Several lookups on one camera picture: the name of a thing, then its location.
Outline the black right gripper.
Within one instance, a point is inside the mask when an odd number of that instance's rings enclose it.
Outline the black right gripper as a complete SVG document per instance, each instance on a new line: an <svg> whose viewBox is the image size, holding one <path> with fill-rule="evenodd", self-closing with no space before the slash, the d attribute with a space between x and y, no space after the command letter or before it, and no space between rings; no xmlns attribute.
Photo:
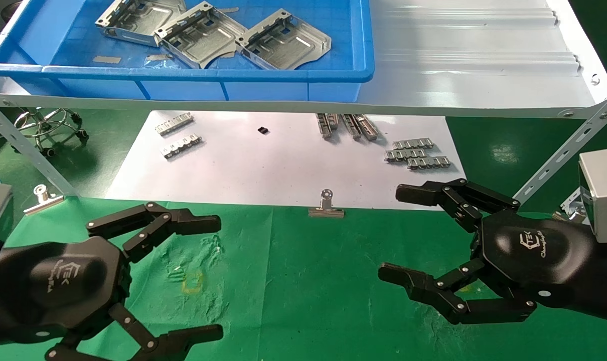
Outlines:
<svg viewBox="0 0 607 361"><path fill-rule="evenodd" d="M379 279L402 286L411 301L433 307L453 325L524 322L536 302L607 320L607 244L597 241L590 226L523 217L515 213L517 199L464 178L401 184L395 198L439 206L468 233L477 231L477 258L443 276L387 262L379 266ZM483 218L483 212L491 215ZM477 280L500 298L457 296Z"/></svg>

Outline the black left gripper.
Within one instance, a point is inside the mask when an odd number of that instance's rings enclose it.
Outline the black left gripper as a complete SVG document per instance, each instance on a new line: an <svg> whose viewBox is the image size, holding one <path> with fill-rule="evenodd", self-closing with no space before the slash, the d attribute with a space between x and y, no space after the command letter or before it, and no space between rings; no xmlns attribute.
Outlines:
<svg viewBox="0 0 607 361"><path fill-rule="evenodd" d="M220 324L189 327L153 336L124 307L138 263L171 235L219 232L219 216L145 203L86 224L83 242L44 242L0 251L0 345L62 338L45 360L105 360L81 353L81 340L116 321L140 345L130 360L184 360L198 343L224 336ZM136 231L122 251L108 240Z"/></svg>

